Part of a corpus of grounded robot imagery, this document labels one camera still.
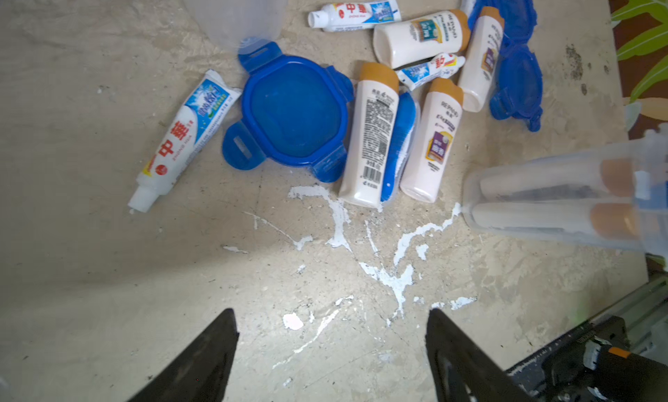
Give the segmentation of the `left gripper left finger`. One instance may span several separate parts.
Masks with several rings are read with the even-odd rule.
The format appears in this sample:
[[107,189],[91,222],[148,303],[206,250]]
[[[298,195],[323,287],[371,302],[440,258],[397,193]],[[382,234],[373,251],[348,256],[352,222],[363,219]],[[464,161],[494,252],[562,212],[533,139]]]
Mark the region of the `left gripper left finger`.
[[221,401],[231,375],[239,333],[227,308],[132,401]]

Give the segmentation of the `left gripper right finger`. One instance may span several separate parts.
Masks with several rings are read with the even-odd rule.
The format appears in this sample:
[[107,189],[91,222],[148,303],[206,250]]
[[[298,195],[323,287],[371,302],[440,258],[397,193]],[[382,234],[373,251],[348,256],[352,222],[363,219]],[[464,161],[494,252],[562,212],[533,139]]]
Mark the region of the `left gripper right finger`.
[[432,309],[426,350],[438,401],[531,401],[448,316]]

